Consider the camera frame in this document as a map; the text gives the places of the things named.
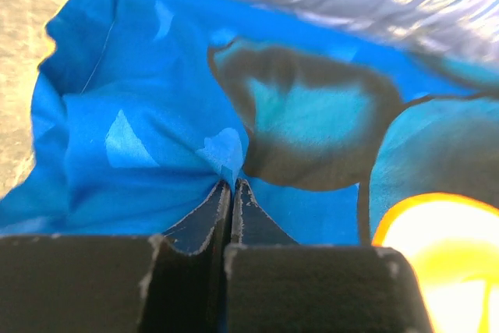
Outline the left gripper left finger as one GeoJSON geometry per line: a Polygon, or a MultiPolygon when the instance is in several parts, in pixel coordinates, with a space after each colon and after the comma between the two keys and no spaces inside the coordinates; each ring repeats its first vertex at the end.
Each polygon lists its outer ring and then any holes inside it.
{"type": "Polygon", "coordinates": [[[4,332],[214,332],[231,190],[152,236],[4,236],[4,332]]]}

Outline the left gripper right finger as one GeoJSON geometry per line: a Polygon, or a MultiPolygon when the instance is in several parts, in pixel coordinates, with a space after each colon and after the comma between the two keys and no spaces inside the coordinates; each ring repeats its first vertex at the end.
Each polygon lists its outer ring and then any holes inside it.
{"type": "Polygon", "coordinates": [[[237,182],[225,248],[230,332],[429,332],[409,262],[392,248],[304,246],[237,182]]]}

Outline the Mickey blue yellow pillowcase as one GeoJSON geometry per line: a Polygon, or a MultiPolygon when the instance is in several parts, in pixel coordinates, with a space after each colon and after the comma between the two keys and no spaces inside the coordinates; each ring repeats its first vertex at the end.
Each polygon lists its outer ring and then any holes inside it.
{"type": "Polygon", "coordinates": [[[498,64],[253,0],[66,0],[4,236],[152,236],[237,182],[304,246],[398,251],[429,332],[498,329],[498,64]]]}

